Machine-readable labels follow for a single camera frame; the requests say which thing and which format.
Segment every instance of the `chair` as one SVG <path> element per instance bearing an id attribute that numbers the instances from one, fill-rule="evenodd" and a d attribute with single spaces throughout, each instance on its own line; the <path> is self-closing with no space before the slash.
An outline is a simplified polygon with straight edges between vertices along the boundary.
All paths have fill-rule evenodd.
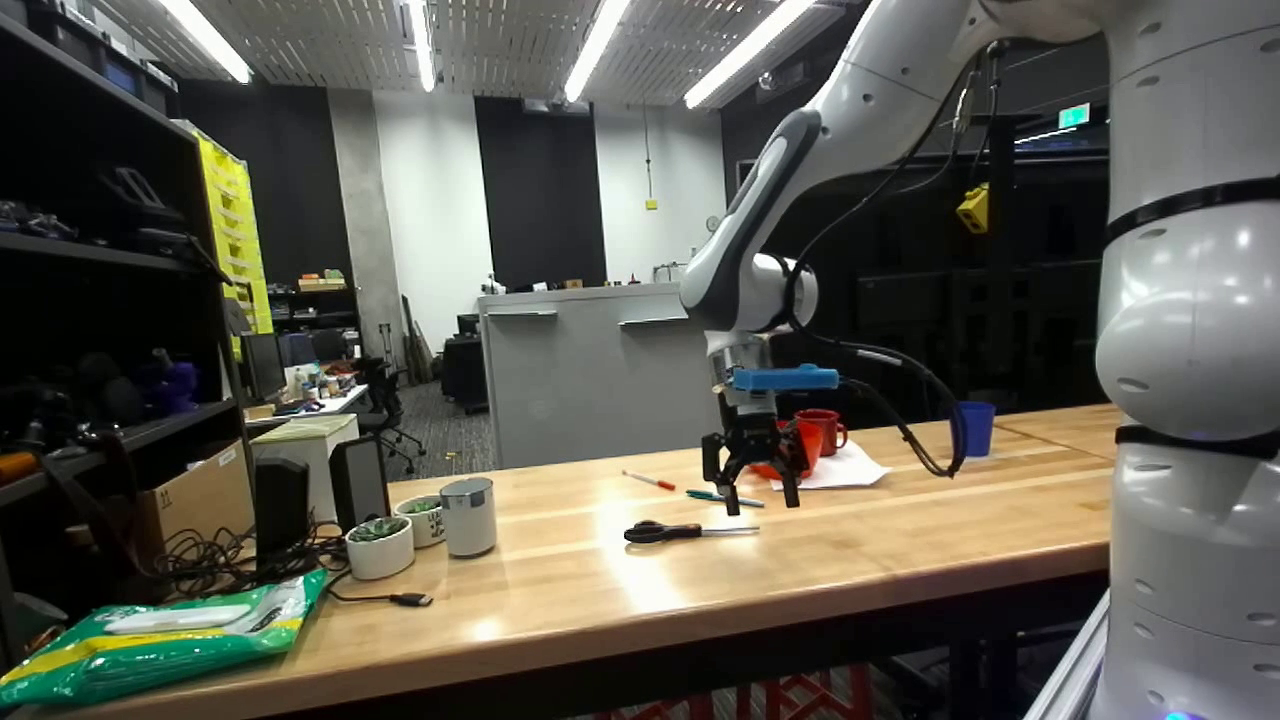
<path id="1" fill-rule="evenodd" d="M 458 319 L 460 334 L 444 340 L 440 394 L 458 399 L 467 418 L 487 412 L 484 388 L 484 350 L 467 315 Z"/>
<path id="2" fill-rule="evenodd" d="M 360 412 L 360 437 L 377 437 L 388 462 L 399 462 L 413 476 L 413 457 L 430 457 L 430 443 L 404 433 L 404 404 L 399 404 L 399 368 L 388 361 L 357 361 L 357 381 L 369 384 L 369 412 Z"/>

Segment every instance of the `gray wall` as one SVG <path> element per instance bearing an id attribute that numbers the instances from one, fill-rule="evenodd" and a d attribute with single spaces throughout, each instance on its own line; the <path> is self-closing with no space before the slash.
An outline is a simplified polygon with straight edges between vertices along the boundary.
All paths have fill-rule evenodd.
<path id="1" fill-rule="evenodd" d="M 397 248 L 388 230 L 381 135 L 369 91 L 327 91 L 335 185 L 348 221 L 352 281 L 360 288 L 360 338 L 374 358 L 399 338 Z"/>
<path id="2" fill-rule="evenodd" d="M 16 18 L 22 24 L 30 24 L 24 0 L 0 0 L 0 18 Z"/>

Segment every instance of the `computer monitor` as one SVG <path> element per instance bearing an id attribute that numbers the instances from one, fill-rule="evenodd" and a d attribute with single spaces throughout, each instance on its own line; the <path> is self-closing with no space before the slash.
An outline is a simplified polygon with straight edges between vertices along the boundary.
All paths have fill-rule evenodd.
<path id="1" fill-rule="evenodd" d="M 276 338 L 241 338 L 247 398 L 270 404 L 283 388 L 283 361 Z"/>

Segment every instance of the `wooden table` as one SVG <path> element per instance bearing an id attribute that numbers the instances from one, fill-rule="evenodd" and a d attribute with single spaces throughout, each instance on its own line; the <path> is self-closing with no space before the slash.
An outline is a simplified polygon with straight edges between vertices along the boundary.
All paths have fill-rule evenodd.
<path id="1" fill-rule="evenodd" d="M 433 717 L 585 714 L 742 677 L 815 670 L 1084 613 L 1108 564 L 1114 409 L 999 418 L 987 462 L 932 480 L 895 433 L 852 433 L 882 488 L 763 496 L 755 536 L 630 550 L 643 517 L 726 508 L 622 476 L 699 480 L 698 451 L 487 472 L 502 550 L 420 551 L 369 592 L 433 589 L 433 610 L 327 599 L 270 670 L 95 710 L 95 717 L 263 717 L 423 691 Z M 945 430 L 921 430 L 945 451 Z M 397 499 L 440 480 L 392 486 Z"/>

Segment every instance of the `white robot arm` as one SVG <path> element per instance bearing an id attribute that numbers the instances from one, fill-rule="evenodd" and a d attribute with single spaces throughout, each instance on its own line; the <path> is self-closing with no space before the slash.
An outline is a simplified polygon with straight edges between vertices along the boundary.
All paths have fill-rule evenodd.
<path id="1" fill-rule="evenodd" d="M 815 185 L 915 149 L 996 36 L 1114 54 L 1095 375 L 1137 433 L 1114 488 L 1108 658 L 1089 717 L 1280 710 L 1280 0 L 872 0 L 682 301 L 713 334 L 810 323 L 815 281 L 761 256 Z"/>

